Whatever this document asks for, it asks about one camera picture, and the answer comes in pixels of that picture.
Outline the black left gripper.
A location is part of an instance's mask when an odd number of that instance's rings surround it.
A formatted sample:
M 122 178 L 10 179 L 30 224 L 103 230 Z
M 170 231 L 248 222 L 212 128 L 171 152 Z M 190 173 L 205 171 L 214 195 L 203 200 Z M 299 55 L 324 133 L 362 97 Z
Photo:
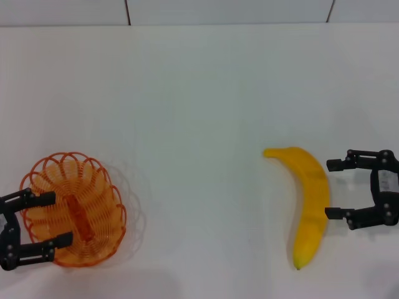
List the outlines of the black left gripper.
M 14 213 L 32 207 L 55 204 L 56 193 L 44 192 L 36 195 L 30 188 L 1 197 L 1 215 L 5 225 L 1 232 L 1 268 L 14 270 L 17 266 L 53 262 L 57 249 L 72 245 L 73 232 L 67 232 L 49 240 L 21 245 L 21 230 Z

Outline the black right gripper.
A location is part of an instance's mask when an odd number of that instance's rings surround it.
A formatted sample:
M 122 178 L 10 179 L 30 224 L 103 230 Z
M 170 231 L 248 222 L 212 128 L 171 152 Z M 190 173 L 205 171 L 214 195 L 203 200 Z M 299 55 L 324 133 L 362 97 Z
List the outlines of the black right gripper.
M 374 201 L 374 207 L 363 209 L 326 207 L 325 215 L 329 220 L 346 219 L 350 230 L 398 224 L 398 160 L 392 151 L 349 149 L 344 159 L 329 159 L 326 166 L 330 172 L 372 170 L 370 189 Z

